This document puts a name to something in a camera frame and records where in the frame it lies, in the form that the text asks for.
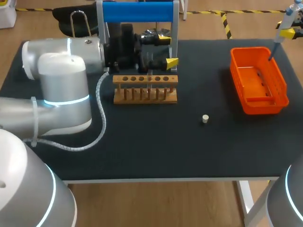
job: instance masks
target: metal table frame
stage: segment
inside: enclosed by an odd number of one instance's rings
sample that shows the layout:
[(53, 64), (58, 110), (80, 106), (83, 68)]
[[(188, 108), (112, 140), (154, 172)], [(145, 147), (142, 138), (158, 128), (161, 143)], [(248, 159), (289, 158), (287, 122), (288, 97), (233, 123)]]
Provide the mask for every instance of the metal table frame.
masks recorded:
[[(77, 180), (64, 181), (66, 184), (77, 183), (142, 183), (142, 182), (197, 182), (197, 181), (236, 181), (239, 191), (241, 206), (244, 214), (245, 227), (257, 227), (262, 218), (267, 215), (266, 200), (271, 186), (278, 177), (222, 177), (222, 178), (142, 178), (142, 179), (109, 179), (109, 180)], [(250, 191), (249, 181), (270, 180), (268, 186), (254, 203)]]

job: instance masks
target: table leg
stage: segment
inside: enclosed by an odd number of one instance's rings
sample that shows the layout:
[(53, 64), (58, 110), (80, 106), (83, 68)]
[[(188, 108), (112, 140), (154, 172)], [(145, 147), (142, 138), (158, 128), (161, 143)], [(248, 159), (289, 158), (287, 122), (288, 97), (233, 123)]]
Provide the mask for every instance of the table leg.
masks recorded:
[(187, 18), (187, 6), (188, 6), (188, 0), (184, 0), (183, 20), (186, 20)]
[(248, 181), (237, 181), (239, 190), (241, 205), (244, 214), (245, 227), (257, 227), (258, 223), (266, 215), (266, 199), (267, 194), (273, 185), (274, 181), (271, 181), (263, 193), (260, 195), (256, 203), (251, 196), (250, 185)]

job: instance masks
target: yellow black hazard tape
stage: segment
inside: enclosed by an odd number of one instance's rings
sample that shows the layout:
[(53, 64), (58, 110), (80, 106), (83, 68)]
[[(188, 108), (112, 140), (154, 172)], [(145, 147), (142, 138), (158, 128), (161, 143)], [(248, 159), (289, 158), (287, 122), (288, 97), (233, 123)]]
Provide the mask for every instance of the yellow black hazard tape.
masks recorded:
[(227, 14), (227, 13), (285, 13), (285, 10), (207, 10), (207, 11), (188, 11), (187, 14)]
[(224, 25), (224, 29), (225, 29), (227, 39), (232, 39), (231, 29), (229, 28), (229, 25), (228, 25), (227, 19), (226, 19), (226, 13), (221, 13), (220, 16), (221, 16), (221, 20), (222, 20), (223, 25)]
[(23, 9), (23, 8), (16, 8), (17, 12), (52, 12), (53, 9), (42, 9), (42, 8), (35, 8), (35, 9)]
[[(53, 9), (45, 9), (45, 8), (34, 8), (34, 9), (24, 9), (24, 8), (16, 8), (16, 11), (22, 12), (41, 12), (41, 11), (49, 11), (51, 12)], [(285, 10), (207, 10), (207, 11), (188, 11), (187, 14), (227, 14), (227, 13), (285, 13)]]

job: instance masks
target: wooden peg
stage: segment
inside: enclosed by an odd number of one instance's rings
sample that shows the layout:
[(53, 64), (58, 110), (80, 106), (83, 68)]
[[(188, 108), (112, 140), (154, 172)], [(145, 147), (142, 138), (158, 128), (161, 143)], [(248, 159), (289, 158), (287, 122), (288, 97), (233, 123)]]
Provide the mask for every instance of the wooden peg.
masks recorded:
[(150, 88), (147, 89), (147, 99), (148, 100), (151, 99), (151, 89)]
[(127, 88), (124, 88), (124, 100), (127, 100)]
[(132, 100), (134, 100), (134, 87), (132, 87)]
[(156, 100), (159, 99), (159, 88), (156, 88)]
[(143, 97), (143, 88), (140, 88), (140, 100), (142, 100)]
[(164, 100), (166, 99), (166, 93), (167, 93), (167, 88), (164, 88), (164, 96), (163, 96)]

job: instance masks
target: white container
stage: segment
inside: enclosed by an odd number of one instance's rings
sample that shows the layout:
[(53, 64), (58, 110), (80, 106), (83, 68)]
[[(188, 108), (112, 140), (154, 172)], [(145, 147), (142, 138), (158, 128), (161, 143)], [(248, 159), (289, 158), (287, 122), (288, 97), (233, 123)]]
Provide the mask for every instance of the white container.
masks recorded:
[(8, 0), (5, 6), (0, 6), (0, 29), (15, 25), (17, 18), (16, 2), (17, 0)]

